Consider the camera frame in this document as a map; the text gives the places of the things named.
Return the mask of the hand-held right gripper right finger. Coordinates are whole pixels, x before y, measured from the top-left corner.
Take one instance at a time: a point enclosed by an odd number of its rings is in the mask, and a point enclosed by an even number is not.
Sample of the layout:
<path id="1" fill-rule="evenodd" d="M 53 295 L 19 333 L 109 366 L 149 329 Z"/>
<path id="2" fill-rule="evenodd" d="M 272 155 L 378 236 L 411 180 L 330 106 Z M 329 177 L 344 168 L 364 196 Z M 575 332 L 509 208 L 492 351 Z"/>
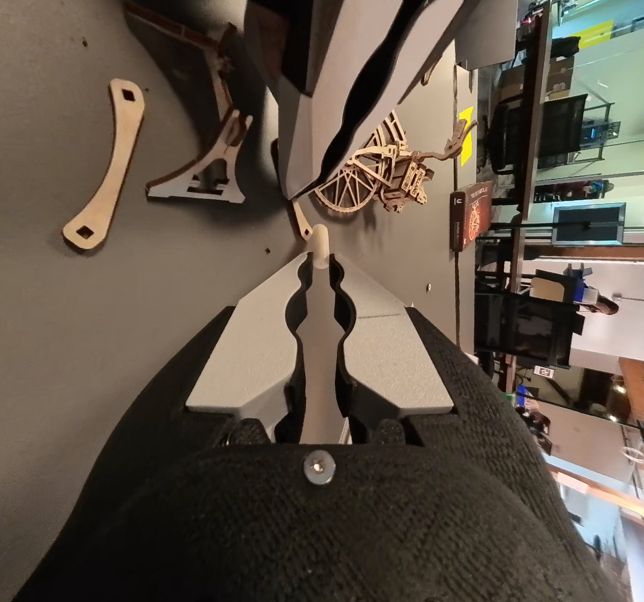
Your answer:
<path id="1" fill-rule="evenodd" d="M 342 254 L 329 259 L 337 348 L 336 399 L 353 443 L 384 420 L 447 414 L 454 402 L 423 343 L 410 308 Z"/>

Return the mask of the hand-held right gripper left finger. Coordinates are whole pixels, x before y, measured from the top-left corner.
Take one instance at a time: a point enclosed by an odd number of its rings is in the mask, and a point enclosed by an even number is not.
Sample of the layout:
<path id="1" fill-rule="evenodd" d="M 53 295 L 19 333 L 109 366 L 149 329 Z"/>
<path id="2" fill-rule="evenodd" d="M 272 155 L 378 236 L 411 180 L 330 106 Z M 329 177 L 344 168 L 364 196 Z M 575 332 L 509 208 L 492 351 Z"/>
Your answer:
<path id="1" fill-rule="evenodd" d="M 309 255 L 301 253 L 232 310 L 185 403 L 190 412 L 259 420 L 273 442 L 299 442 Z"/>

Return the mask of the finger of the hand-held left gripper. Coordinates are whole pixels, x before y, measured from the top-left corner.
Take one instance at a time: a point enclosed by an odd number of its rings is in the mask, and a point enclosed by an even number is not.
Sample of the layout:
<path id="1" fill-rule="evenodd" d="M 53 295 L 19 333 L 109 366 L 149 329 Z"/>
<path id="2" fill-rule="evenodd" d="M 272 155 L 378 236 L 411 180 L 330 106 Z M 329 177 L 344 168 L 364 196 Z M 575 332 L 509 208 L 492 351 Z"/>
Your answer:
<path id="1" fill-rule="evenodd" d="M 278 178 L 291 200 L 335 173 L 391 109 L 378 98 L 404 0 L 286 0 L 278 79 Z"/>
<path id="2" fill-rule="evenodd" d="M 327 181 L 440 59 L 450 23 L 464 0 L 403 0 L 382 43 L 359 72 L 340 127 L 325 151 L 315 185 Z"/>

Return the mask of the wooden triangular stand piece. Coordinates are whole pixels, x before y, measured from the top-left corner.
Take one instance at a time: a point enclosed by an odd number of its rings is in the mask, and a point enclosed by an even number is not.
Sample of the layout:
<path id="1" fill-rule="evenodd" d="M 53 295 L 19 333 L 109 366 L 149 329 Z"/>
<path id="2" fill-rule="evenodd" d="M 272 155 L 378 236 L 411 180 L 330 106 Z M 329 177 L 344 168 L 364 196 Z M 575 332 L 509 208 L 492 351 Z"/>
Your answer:
<path id="1" fill-rule="evenodd" d="M 251 115 L 228 110 L 218 133 L 207 151 L 180 169 L 146 184 L 146 196 L 152 199 L 205 199 L 242 204 L 246 196 L 236 178 L 240 148 L 253 124 Z M 214 163 L 223 165 L 224 178 L 210 179 L 205 174 Z"/>

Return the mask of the wooden bicycle model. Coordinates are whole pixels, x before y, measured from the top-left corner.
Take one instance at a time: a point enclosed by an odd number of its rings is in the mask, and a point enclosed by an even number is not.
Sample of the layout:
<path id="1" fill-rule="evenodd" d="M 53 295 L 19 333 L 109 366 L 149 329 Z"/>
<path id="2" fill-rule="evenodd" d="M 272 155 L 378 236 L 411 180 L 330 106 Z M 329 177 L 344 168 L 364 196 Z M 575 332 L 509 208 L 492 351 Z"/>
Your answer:
<path id="1" fill-rule="evenodd" d="M 371 201 L 385 210 L 401 213 L 408 203 L 426 204 L 424 184 L 434 171 L 425 161 L 455 160 L 461 153 L 463 124 L 457 119 L 442 152 L 410 149 L 407 134 L 391 111 L 330 179 L 314 189 L 318 202 L 338 213 L 354 213 Z"/>

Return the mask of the yellow paper note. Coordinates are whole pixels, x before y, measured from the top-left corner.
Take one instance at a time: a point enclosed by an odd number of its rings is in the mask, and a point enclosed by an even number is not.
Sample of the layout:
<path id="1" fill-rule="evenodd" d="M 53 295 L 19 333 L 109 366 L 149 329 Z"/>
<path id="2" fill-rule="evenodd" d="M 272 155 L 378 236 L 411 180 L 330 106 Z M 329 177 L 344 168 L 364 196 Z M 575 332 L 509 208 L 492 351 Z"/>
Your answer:
<path id="1" fill-rule="evenodd" d="M 459 113 L 458 119 L 463 124 L 462 148 L 459 155 L 460 166 L 463 167 L 473 156 L 473 137 L 476 136 L 475 132 L 478 125 L 475 108 L 471 106 L 464 109 Z"/>

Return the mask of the dark wooden sheet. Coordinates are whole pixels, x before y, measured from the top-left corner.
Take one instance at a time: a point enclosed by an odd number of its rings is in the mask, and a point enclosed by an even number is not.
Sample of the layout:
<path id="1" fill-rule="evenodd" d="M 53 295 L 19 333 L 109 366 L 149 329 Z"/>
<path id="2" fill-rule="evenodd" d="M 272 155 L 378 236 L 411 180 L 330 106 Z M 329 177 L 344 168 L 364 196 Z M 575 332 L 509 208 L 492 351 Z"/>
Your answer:
<path id="1" fill-rule="evenodd" d="M 135 2 L 123 2 L 134 37 L 170 82 L 198 131 L 218 129 L 233 107 L 226 77 L 237 27 L 224 23 L 200 31 Z"/>

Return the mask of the black office chair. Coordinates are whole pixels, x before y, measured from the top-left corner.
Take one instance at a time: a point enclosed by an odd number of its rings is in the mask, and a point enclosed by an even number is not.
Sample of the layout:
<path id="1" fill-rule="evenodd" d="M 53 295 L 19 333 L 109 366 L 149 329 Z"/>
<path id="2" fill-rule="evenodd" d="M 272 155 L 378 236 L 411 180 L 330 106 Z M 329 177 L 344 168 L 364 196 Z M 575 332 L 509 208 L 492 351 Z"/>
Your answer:
<path id="1" fill-rule="evenodd" d="M 520 94 L 499 101 L 487 126 L 486 157 L 496 175 L 508 174 L 519 163 L 525 119 L 522 105 Z"/>

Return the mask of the dark desk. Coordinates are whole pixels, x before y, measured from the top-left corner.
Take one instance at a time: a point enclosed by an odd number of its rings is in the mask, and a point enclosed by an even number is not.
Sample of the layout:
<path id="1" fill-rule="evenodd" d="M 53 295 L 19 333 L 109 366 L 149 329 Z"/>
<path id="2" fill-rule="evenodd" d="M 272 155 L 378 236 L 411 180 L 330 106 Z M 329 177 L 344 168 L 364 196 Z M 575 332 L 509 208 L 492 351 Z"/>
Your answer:
<path id="1" fill-rule="evenodd" d="M 551 59 L 551 7 L 544 2 L 535 18 L 529 43 L 529 62 L 526 64 L 521 104 L 520 140 L 515 175 L 518 192 L 519 224 L 527 222 L 533 201 L 535 173 L 540 148 L 545 88 Z"/>

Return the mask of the black product box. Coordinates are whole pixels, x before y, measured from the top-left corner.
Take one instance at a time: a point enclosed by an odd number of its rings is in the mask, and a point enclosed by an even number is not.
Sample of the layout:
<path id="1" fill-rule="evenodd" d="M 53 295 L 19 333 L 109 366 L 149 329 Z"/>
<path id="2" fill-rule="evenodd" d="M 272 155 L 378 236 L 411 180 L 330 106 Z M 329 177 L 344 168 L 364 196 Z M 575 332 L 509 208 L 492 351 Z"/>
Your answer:
<path id="1" fill-rule="evenodd" d="M 488 230 L 494 183 L 468 185 L 449 196 L 449 250 L 460 253 Z"/>

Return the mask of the black monitor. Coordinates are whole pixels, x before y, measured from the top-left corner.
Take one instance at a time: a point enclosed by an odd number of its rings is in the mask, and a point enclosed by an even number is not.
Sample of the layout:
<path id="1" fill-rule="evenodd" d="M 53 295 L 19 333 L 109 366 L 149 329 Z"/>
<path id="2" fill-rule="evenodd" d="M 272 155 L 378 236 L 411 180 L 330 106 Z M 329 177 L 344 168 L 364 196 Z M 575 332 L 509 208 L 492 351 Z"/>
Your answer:
<path id="1" fill-rule="evenodd" d="M 538 169 L 565 164 L 580 149 L 587 94 L 546 101 L 543 104 Z"/>

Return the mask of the cardboard box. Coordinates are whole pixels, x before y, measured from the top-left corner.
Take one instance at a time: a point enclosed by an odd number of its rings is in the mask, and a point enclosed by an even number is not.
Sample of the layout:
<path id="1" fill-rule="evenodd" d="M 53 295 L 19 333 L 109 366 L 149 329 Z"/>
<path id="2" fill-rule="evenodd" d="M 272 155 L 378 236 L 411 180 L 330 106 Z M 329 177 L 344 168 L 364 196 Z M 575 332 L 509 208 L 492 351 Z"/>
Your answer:
<path id="1" fill-rule="evenodd" d="M 577 282 L 568 275 L 537 269 L 530 282 L 529 295 L 532 298 L 572 304 Z"/>

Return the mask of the framed wall screen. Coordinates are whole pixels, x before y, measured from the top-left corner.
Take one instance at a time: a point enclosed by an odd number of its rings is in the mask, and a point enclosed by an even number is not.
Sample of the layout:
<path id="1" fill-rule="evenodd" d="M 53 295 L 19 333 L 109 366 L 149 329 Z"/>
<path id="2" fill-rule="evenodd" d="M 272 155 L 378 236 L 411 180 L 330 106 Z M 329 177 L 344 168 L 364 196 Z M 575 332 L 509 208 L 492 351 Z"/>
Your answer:
<path id="1" fill-rule="evenodd" d="M 553 211 L 551 245 L 621 246 L 626 203 L 558 207 Z"/>

